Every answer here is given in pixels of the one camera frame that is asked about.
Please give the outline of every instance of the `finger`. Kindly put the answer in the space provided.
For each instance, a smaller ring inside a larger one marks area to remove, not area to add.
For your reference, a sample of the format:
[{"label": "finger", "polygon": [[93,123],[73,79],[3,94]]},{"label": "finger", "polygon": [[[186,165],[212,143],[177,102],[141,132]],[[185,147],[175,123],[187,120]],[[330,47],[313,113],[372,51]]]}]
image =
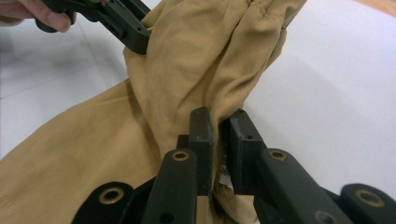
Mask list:
[{"label": "finger", "polygon": [[32,13],[19,2],[1,4],[0,15],[15,19],[33,18]]},{"label": "finger", "polygon": [[55,13],[41,0],[20,0],[30,12],[40,21],[59,32],[66,32],[71,25],[70,19],[64,13]]}]

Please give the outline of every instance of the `white surface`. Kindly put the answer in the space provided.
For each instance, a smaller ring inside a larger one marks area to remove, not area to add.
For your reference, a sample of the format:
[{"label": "white surface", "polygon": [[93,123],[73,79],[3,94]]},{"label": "white surface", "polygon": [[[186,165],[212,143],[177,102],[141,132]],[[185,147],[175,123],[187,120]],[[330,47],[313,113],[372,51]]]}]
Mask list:
[{"label": "white surface", "polygon": [[[308,1],[246,103],[267,146],[289,151],[336,193],[360,182],[396,198],[395,36],[391,16],[347,0]],[[66,34],[33,21],[0,27],[0,60],[1,158],[127,78],[122,44],[82,16]]]}]

